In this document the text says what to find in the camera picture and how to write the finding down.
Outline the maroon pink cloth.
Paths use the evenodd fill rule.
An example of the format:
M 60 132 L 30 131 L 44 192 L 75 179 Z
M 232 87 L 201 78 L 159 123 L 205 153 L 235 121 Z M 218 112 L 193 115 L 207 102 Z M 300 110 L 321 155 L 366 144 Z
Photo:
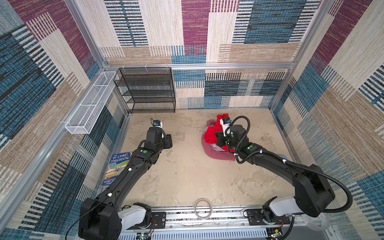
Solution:
M 211 143 L 210 137 L 215 136 L 215 131 L 218 133 L 223 132 L 223 127 L 219 123 L 216 125 L 216 120 L 208 120 L 205 127 L 205 132 L 202 135 L 202 145 L 205 153 L 213 159 L 223 161 L 235 161 L 235 156 L 223 148 L 217 146 L 216 143 Z

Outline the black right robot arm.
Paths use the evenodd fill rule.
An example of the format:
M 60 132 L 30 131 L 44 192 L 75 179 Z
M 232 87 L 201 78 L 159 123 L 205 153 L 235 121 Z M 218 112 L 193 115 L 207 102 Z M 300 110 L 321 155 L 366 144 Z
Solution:
M 267 169 L 295 188 L 293 196 L 273 197 L 263 205 L 262 214 L 267 222 L 274 222 L 288 214 L 317 217 L 326 212 L 328 205 L 335 199 L 335 193 L 327 178 L 322 175 L 320 167 L 296 165 L 250 142 L 245 133 L 246 130 L 241 125 L 232 126 L 229 134 L 217 132 L 217 145 L 228 147 L 240 158 L 240 163 L 246 162 Z

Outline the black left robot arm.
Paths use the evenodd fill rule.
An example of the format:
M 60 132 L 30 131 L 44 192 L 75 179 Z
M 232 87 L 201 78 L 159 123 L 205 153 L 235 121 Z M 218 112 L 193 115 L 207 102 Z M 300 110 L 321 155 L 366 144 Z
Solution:
M 131 159 L 119 176 L 96 198 L 87 198 L 81 205 L 78 236 L 84 240 L 116 240 L 121 231 L 131 227 L 148 227 L 152 208 L 134 203 L 122 204 L 140 177 L 154 165 L 162 150 L 172 148 L 172 136 L 160 127 L 151 127 L 147 138 L 133 151 Z

